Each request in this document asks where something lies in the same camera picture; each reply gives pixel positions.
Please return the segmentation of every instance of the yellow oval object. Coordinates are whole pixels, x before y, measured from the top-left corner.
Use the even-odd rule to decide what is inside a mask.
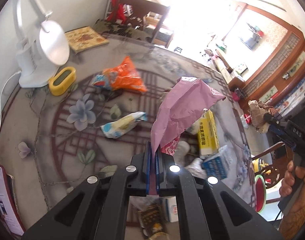
[[[56,76],[48,80],[49,89],[54,96],[60,96],[76,80],[76,69],[74,67],[63,68]]]

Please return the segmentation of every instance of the orange snack bag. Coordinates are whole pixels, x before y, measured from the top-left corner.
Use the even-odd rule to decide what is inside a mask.
[[[102,73],[108,77],[112,90],[120,88],[133,89],[141,92],[146,92],[147,88],[143,80],[139,76],[134,63],[127,56],[123,62],[114,68],[106,68]]]

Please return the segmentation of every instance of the yellow book cover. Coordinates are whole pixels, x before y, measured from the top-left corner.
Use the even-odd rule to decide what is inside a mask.
[[[213,113],[208,110],[201,118],[198,131],[198,142],[201,156],[218,152],[219,141]]]
[[[89,26],[66,32],[65,35],[70,47],[76,53],[109,43]]]

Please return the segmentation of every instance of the white lamp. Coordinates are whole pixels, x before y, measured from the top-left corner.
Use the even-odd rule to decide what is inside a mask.
[[[21,68],[19,85],[22,88],[43,87],[49,78],[69,58],[69,44],[61,26],[48,17],[39,0],[29,0],[38,19],[37,35],[30,43],[22,28],[21,0],[14,0],[14,26],[19,42],[16,58]]]

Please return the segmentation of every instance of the person's arm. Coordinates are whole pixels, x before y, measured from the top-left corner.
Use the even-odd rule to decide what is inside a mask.
[[[287,171],[285,172],[282,186],[279,189],[281,197],[286,197],[292,191],[291,186],[293,186],[295,182],[295,179],[291,174],[293,170],[294,163],[291,161],[287,165]],[[280,223],[279,231],[285,240],[292,239],[305,222],[305,169],[296,167],[295,174],[300,179],[304,177],[304,185],[288,215],[283,217]]]

